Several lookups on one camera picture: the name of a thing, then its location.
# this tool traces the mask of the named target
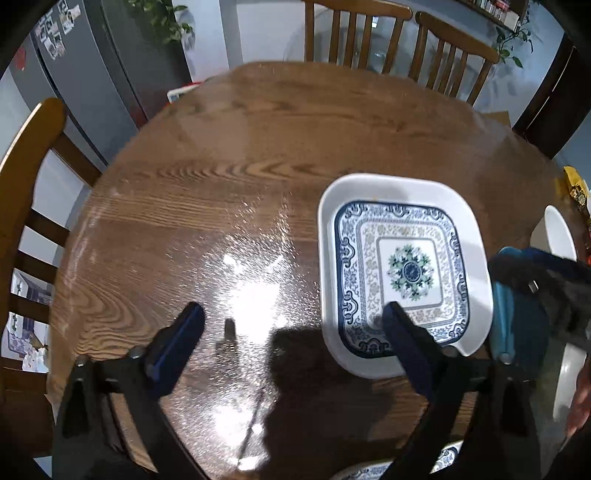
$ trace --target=chair back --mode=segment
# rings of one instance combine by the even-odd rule
[[[306,3],[306,39],[305,39],[305,60],[314,61],[314,4],[330,8],[333,11],[332,31],[330,33],[329,62],[336,63],[339,56],[340,36],[340,13],[349,12],[349,26],[347,28],[347,39],[345,43],[345,59],[343,66],[352,67],[353,53],[355,49],[355,31],[357,15],[365,15],[363,26],[363,37],[359,51],[359,62],[357,68],[366,69],[368,65],[369,48],[371,46],[371,30],[373,17],[393,17],[396,19],[384,66],[383,74],[390,73],[394,65],[394,57],[398,49],[398,40],[402,32],[402,25],[405,20],[413,17],[413,11],[405,5],[398,5],[382,0],[315,0]]]
[[[70,169],[92,187],[100,171],[64,134],[66,109],[57,98],[39,103],[21,127],[0,164],[0,332],[9,312],[49,323],[48,305],[11,293],[16,268],[53,284],[57,267],[18,249],[25,226],[63,247],[69,231],[33,210],[37,174],[53,149]],[[46,392],[46,375],[22,371],[22,362],[0,357],[0,405],[7,391]]]
[[[462,50],[462,58],[458,66],[456,66],[453,74],[453,83],[449,88],[448,96],[456,97],[458,90],[460,89],[460,83],[466,69],[466,62],[468,55],[478,55],[484,59],[484,64],[480,69],[480,73],[476,78],[474,87],[468,96],[467,102],[470,105],[474,105],[482,86],[486,80],[488,72],[494,63],[499,62],[499,53],[492,47],[472,38],[470,35],[452,27],[443,20],[440,20],[432,15],[425,12],[417,12],[415,16],[418,28],[417,45],[414,49],[413,62],[410,66],[410,72],[408,76],[415,82],[418,81],[418,77],[421,73],[421,67],[423,65],[423,57],[425,55],[425,47],[427,45],[427,32],[432,32],[438,39],[437,51],[435,58],[431,64],[429,70],[429,80],[427,81],[427,88],[433,90],[439,67],[441,64],[441,58],[443,57],[443,49],[446,43],[449,43],[449,50],[447,54],[447,60],[443,67],[443,74],[439,80],[437,91],[439,93],[446,94],[449,78],[452,73],[453,63],[456,58],[456,50]]]

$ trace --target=dark wooden door frame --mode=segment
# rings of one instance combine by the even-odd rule
[[[513,130],[548,158],[566,144],[591,110],[591,69],[565,34],[544,80]]]

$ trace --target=white plate rim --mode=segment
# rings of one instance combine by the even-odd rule
[[[426,190],[430,198],[424,197]],[[447,208],[441,204],[442,198],[447,202]],[[404,375],[404,370],[395,356],[360,358],[343,345],[339,336],[335,315],[338,305],[335,298],[336,253],[333,224],[339,208],[356,200],[432,206],[443,210],[452,219],[462,248],[470,308],[468,327],[462,337],[452,345],[464,356],[474,353],[484,343],[491,328],[492,288],[480,229],[468,203],[455,190],[439,182],[353,173],[336,179],[327,187],[320,198],[317,215],[322,334],[335,360],[345,370],[364,378]],[[453,207],[453,216],[449,212],[449,206]]]
[[[463,443],[464,443],[464,440],[458,440],[457,442],[449,443],[448,445],[445,445],[445,447],[443,447],[441,449],[441,451],[447,450],[449,448],[455,448],[459,454]],[[372,466],[379,466],[379,465],[385,465],[385,464],[389,465],[392,462],[393,462],[392,459],[388,459],[388,460],[379,460],[377,462],[357,463],[355,465],[347,467],[347,468],[341,470],[340,472],[334,474],[332,477],[330,477],[330,480],[342,480],[344,477],[352,475],[353,473],[357,473],[359,470],[362,470],[363,468],[369,468]]]

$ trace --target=shelf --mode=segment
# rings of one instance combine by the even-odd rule
[[[485,17],[487,20],[490,20],[491,22],[498,25],[499,27],[504,28],[508,32],[513,33],[513,30],[511,30],[509,27],[507,27],[501,20],[496,18],[494,15],[491,15],[486,10],[484,10],[480,7],[477,7],[475,4],[470,2],[470,0],[454,0],[454,1],[461,3],[462,5],[466,5],[470,10],[474,10],[477,14]]]

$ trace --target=round wooden table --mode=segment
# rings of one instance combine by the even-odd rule
[[[526,245],[550,203],[582,247],[560,170],[465,102],[331,64],[249,64],[162,111],[96,185],[55,285],[52,400],[78,354],[145,345],[195,300],[206,331],[161,405],[212,478],[327,479],[393,457],[426,402],[405,378],[341,369],[320,331],[318,202],[357,171],[454,188],[488,256]],[[235,342],[224,339],[228,318]],[[135,458],[149,464],[116,402]]]

